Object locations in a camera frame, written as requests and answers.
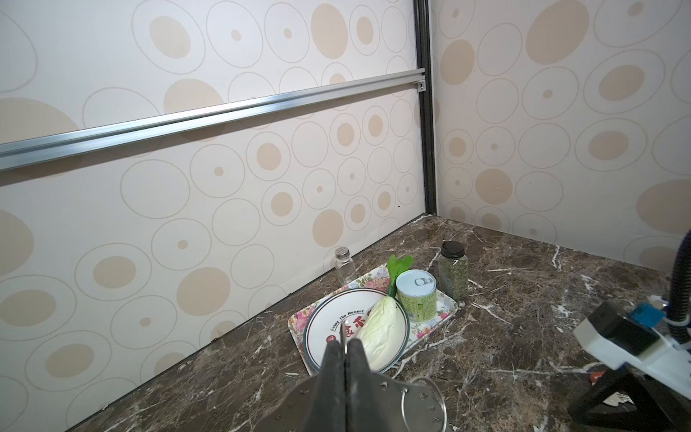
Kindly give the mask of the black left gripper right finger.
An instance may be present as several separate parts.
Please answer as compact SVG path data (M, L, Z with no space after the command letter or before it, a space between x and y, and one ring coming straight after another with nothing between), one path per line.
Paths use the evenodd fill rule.
M374 372L357 338L345 349L348 431L446 431L446 402L437 385L419 377L410 383Z

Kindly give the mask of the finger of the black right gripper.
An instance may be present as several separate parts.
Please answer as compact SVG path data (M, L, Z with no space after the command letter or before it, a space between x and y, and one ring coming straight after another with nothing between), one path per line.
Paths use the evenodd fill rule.
M598 428L680 430L680 395L631 365L606 371L568 412L575 422Z

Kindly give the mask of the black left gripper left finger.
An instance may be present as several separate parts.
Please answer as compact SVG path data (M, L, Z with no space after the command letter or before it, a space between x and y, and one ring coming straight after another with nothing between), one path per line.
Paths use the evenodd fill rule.
M320 372L297 385L283 402L264 415L255 431L346 431L344 349L327 344Z

